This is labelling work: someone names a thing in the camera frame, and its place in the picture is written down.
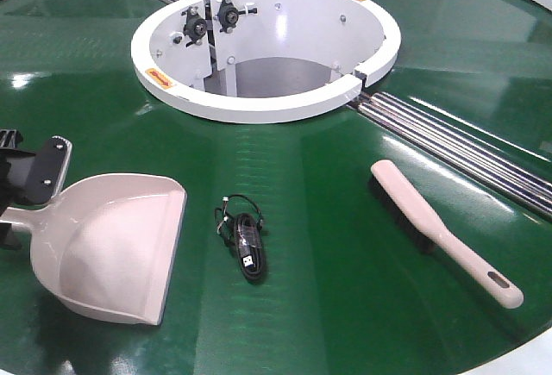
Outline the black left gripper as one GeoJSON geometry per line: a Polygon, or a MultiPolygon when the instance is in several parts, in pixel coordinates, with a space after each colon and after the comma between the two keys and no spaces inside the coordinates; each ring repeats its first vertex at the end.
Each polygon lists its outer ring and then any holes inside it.
{"type": "Polygon", "coordinates": [[[1,129],[1,214],[12,204],[42,205],[56,197],[65,182],[72,143],[49,138],[39,151],[18,149],[22,134],[1,129]]]}

